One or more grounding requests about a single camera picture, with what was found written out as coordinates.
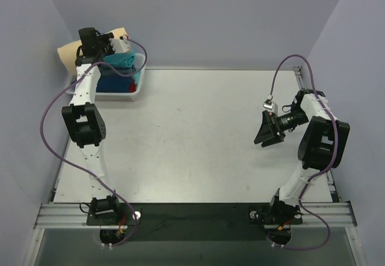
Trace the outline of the cream yellow t shirt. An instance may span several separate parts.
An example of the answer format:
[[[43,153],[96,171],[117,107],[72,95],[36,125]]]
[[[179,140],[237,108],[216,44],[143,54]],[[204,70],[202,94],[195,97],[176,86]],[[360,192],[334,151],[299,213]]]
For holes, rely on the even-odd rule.
[[[98,30],[93,27],[79,29],[78,41],[71,42],[57,49],[61,62],[72,75],[76,75],[77,66],[104,61],[104,58],[99,57],[96,31]],[[124,28],[114,29],[111,33],[114,34],[115,39],[127,36]]]

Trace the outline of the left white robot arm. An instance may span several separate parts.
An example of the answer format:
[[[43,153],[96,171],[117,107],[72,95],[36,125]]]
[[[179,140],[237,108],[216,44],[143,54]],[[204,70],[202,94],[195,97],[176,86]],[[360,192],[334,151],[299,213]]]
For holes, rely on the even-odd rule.
[[[91,218],[102,218],[108,224],[121,220],[122,209],[117,206],[113,191],[103,184],[110,183],[103,157],[103,140],[106,138],[105,122],[95,105],[99,66],[108,53],[112,34],[101,34],[92,27],[79,31],[81,45],[76,50],[76,85],[69,105],[61,113],[71,140],[80,148],[91,183],[91,202],[88,214]]]

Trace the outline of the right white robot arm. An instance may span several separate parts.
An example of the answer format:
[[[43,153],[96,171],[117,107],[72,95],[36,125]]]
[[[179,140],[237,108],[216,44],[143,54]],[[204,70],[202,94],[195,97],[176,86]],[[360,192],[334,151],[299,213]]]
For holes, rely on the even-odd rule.
[[[321,172],[339,166],[350,125],[331,113],[321,91],[299,90],[289,106],[289,112],[282,116],[278,116],[277,105],[271,97],[263,107],[262,124],[254,139],[254,143],[262,147],[282,143],[286,132],[307,125],[298,146],[297,168],[287,183],[276,191],[270,205],[260,213],[265,221],[279,223],[300,213],[298,202],[317,179],[315,170]]]

